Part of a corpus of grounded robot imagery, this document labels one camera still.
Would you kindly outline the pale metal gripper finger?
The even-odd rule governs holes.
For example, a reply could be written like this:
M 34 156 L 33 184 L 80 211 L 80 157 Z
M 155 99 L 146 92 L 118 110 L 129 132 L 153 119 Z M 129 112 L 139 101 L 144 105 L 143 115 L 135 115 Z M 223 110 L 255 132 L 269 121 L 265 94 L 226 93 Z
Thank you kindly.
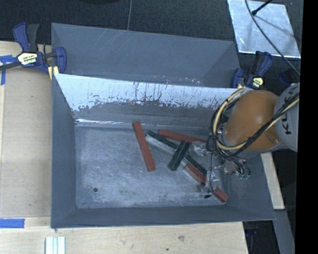
M 210 155 L 210 151 L 207 150 L 206 144 L 203 142 L 192 142 L 191 150 L 198 156 L 208 156 Z
M 209 170 L 206 173 L 206 180 L 203 184 L 200 184 L 198 190 L 200 192 L 214 192 L 218 186 L 220 186 L 220 174 L 218 170 Z

